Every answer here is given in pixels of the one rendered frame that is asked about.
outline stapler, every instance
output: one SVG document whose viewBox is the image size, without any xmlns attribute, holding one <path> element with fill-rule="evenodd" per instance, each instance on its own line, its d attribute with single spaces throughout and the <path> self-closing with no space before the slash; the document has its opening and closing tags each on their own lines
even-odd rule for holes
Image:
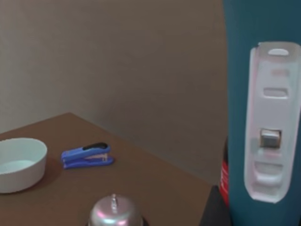
<svg viewBox="0 0 301 226">
<path fill-rule="evenodd" d="M 103 142 L 79 147 L 64 151 L 61 162 L 64 169 L 107 166 L 114 162 L 114 158 L 108 155 L 110 150 L 111 147 Z"/>
</svg>

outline silver square button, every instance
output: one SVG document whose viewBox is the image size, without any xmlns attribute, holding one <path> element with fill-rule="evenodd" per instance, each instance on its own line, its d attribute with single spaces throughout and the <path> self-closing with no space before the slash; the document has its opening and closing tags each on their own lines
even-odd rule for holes
<svg viewBox="0 0 301 226">
<path fill-rule="evenodd" d="M 281 131 L 262 129 L 260 134 L 260 147 L 263 148 L 280 148 Z"/>
</svg>

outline teal handle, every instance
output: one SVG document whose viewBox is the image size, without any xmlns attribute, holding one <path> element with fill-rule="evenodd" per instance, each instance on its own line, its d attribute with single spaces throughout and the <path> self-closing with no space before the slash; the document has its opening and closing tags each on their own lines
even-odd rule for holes
<svg viewBox="0 0 301 226">
<path fill-rule="evenodd" d="M 223 4 L 228 41 L 229 197 L 233 226 L 298 226 L 301 129 L 291 186 L 277 204 L 254 201 L 247 193 L 244 149 L 250 50 L 263 41 L 301 45 L 301 0 L 223 0 Z"/>
</svg>

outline wall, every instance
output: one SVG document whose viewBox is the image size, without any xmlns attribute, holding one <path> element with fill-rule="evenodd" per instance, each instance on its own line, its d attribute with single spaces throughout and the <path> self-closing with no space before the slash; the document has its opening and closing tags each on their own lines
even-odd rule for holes
<svg viewBox="0 0 301 226">
<path fill-rule="evenodd" d="M 73 112 L 217 181 L 219 0 L 0 0 L 0 44 L 0 132 Z"/>
</svg>

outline wooden tabletop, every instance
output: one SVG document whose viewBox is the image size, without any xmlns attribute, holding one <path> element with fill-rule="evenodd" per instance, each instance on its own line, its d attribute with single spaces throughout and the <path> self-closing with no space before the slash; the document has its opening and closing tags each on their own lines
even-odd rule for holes
<svg viewBox="0 0 301 226">
<path fill-rule="evenodd" d="M 84 226 L 94 203 L 112 193 L 132 198 L 150 226 L 201 219 L 209 184 L 71 113 L 0 135 L 15 137 L 45 142 L 46 173 L 30 189 L 0 195 L 1 226 Z M 111 145 L 113 165 L 63 170 L 62 151 L 100 141 Z"/>
</svg>

